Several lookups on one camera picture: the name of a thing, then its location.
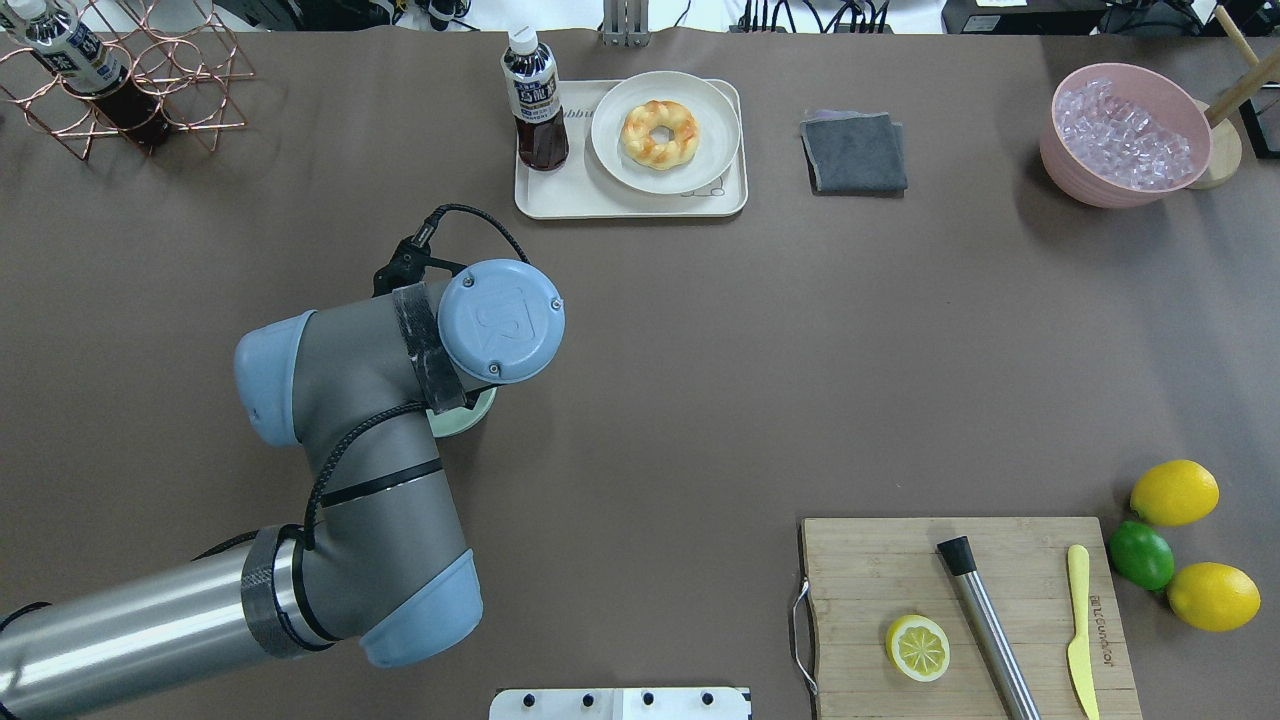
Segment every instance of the folded cloth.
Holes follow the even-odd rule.
[[[800,123],[815,192],[892,193],[906,190],[902,124],[888,113],[818,110]]]

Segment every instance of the white floor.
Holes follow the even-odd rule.
[[[124,15],[115,8],[115,3],[133,3],[136,6],[142,0],[97,0],[104,15],[113,24],[125,23]],[[681,27],[694,27],[714,32],[724,32],[735,24],[742,14],[748,3],[759,6],[768,4],[772,15],[773,3],[765,0],[692,0],[687,4],[689,13],[681,20]],[[818,15],[824,23],[842,5],[842,0],[810,0],[818,10]],[[942,33],[942,4],[945,0],[890,0],[888,24],[895,33],[932,35]],[[150,15],[151,24],[159,29],[175,31],[193,27],[209,12],[210,0],[154,0],[155,9]],[[1196,10],[1201,18],[1207,18],[1212,10],[1213,0],[1196,0]],[[471,12],[465,18],[467,24],[480,29],[506,31],[512,26],[520,27],[532,24],[538,29],[554,28],[595,28],[604,15],[603,0],[472,0]],[[685,12],[686,0],[650,0],[649,27],[650,29],[663,29],[675,24],[681,13]],[[818,32],[813,14],[800,0],[791,0],[791,13],[795,18],[796,29],[800,32]],[[220,12],[219,17],[233,29],[253,29],[229,12]],[[780,24],[786,26],[786,12],[780,15]],[[417,5],[410,3],[410,12],[401,18],[403,27],[415,29],[429,29],[430,26]],[[462,26],[452,26],[451,31],[465,31]]]

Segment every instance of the silver muddler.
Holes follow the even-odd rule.
[[[978,638],[978,647],[987,659],[987,667],[991,678],[996,682],[1001,700],[1005,701],[1005,710],[1014,720],[1039,720],[1039,711],[1036,710],[1036,701],[1027,688],[1023,671],[1018,667],[1014,657],[1014,648],[1009,646],[1000,619],[996,618],[996,609],[991,605],[987,588],[982,585],[978,577],[978,565],[973,561],[973,551],[969,550],[969,538],[960,536],[955,539],[938,543],[938,552],[951,570],[955,580],[956,596],[960,605],[964,605],[969,626]]]

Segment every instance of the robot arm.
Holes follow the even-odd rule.
[[[465,638],[480,588],[422,410],[532,377],[562,336],[554,286],[513,260],[247,334],[250,421],[326,478],[307,523],[14,619],[0,633],[5,716],[73,716],[349,637],[379,666]]]

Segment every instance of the brown tabletop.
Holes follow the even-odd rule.
[[[1245,156],[1212,192],[1103,211],[1057,191],[1036,149],[1070,70],[1133,61],[1212,100],[1244,70],[1225,40],[544,40],[566,79],[732,82],[746,208],[522,217],[493,33],[242,36],[251,128],[211,156],[102,142],[82,165],[0,111],[3,609],[297,521],[302,452],[253,434],[232,350],[366,297],[436,205],[492,211],[567,300],[556,361],[440,443],[485,597],[470,638],[399,670],[346,642],[100,717],[462,719],[498,688],[667,684],[746,685],[756,717],[806,717],[787,626],[801,518],[1110,532],[1172,457],[1222,487],[1166,533],[1179,561],[1243,568],[1265,598],[1247,629],[1210,634],[1117,579],[1144,715],[1275,716],[1280,165]],[[817,108],[905,124],[905,197],[810,192],[797,123]],[[507,254],[453,215],[435,246]]]

